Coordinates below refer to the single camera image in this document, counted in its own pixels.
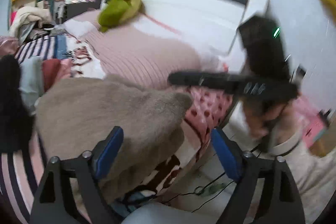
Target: fuzzy gray fabric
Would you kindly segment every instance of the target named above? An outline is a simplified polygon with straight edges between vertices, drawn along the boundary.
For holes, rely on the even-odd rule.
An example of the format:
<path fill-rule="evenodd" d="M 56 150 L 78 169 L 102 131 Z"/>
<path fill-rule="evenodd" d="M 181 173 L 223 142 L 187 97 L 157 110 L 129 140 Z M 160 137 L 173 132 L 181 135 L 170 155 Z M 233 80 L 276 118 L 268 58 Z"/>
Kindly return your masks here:
<path fill-rule="evenodd" d="M 92 150 L 114 126 L 122 127 L 122 147 L 99 184 L 111 202 L 177 151 L 184 140 L 180 124 L 191 105 L 187 94 L 144 89 L 117 75 L 64 79 L 41 97 L 36 125 L 47 156 L 61 159 Z"/>

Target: striped fabric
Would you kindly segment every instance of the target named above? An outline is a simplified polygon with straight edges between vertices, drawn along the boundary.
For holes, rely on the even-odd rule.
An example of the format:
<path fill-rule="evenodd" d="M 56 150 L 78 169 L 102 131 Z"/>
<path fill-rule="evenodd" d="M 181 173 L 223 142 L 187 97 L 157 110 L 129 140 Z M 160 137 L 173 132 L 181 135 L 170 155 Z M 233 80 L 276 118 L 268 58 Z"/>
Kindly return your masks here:
<path fill-rule="evenodd" d="M 22 45 L 15 58 L 21 64 L 32 56 L 41 56 L 43 60 L 62 59 L 67 51 L 65 36 L 40 37 Z M 46 166 L 46 155 L 41 140 L 33 132 L 29 147 L 14 153 L 0 155 L 0 192 L 11 210 L 22 224 L 29 223 L 34 194 Z"/>
<path fill-rule="evenodd" d="M 43 60 L 57 58 L 58 44 L 61 42 L 59 36 L 50 37 L 48 35 L 40 37 L 29 43 L 23 44 L 17 51 L 15 58 L 21 64 L 25 59 L 32 56 L 41 56 Z"/>
<path fill-rule="evenodd" d="M 0 156 L 0 192 L 10 205 L 11 215 L 22 224 L 29 223 L 34 194 L 45 166 L 46 155 L 36 132 L 27 149 Z"/>

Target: green light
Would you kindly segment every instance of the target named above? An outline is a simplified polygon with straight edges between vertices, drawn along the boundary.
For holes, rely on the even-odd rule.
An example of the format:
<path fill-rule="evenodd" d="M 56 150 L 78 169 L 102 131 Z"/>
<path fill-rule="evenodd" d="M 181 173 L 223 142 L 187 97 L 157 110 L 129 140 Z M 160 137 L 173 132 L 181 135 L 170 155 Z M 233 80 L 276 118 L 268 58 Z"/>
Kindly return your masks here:
<path fill-rule="evenodd" d="M 273 34 L 273 36 L 276 38 L 279 33 L 280 33 L 280 27 L 275 31 L 275 33 Z"/>

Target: blue padding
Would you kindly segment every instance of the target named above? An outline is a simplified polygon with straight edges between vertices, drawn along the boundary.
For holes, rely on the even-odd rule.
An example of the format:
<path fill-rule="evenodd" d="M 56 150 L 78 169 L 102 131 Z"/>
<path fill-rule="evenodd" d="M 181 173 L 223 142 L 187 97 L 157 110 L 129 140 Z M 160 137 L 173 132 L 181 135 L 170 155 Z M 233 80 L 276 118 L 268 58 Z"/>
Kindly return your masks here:
<path fill-rule="evenodd" d="M 113 137 L 106 145 L 105 149 L 100 154 L 100 157 L 97 160 L 95 168 L 96 179 L 100 180 L 107 176 L 123 141 L 124 141 L 124 132 L 122 128 L 118 128 L 118 130 L 114 133 Z"/>
<path fill-rule="evenodd" d="M 242 168 L 241 166 L 238 166 L 235 157 L 232 155 L 225 141 L 216 129 L 211 131 L 211 142 L 226 175 L 236 182 L 239 181 L 242 175 Z"/>

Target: bolt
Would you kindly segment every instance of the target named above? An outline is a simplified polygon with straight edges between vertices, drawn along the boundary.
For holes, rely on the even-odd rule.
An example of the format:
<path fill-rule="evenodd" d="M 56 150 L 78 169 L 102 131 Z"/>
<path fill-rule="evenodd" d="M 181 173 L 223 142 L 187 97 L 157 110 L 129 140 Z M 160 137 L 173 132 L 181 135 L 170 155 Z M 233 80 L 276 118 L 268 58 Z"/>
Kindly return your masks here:
<path fill-rule="evenodd" d="M 286 160 L 282 156 L 277 156 L 278 162 L 285 162 Z"/>
<path fill-rule="evenodd" d="M 251 158 L 253 156 L 253 154 L 251 153 L 251 151 L 244 151 L 243 155 L 245 158 Z"/>
<path fill-rule="evenodd" d="M 82 156 L 84 157 L 84 158 L 90 158 L 91 157 L 91 155 L 92 155 L 92 152 L 91 151 L 89 151 L 89 150 L 86 150 L 86 151 L 84 151 L 83 153 L 82 153 Z"/>
<path fill-rule="evenodd" d="M 58 161 L 59 161 L 59 157 L 57 157 L 57 156 L 53 156 L 53 157 L 50 158 L 50 162 L 51 162 L 52 164 L 54 164 L 54 163 L 56 163 L 56 162 L 58 162 Z"/>

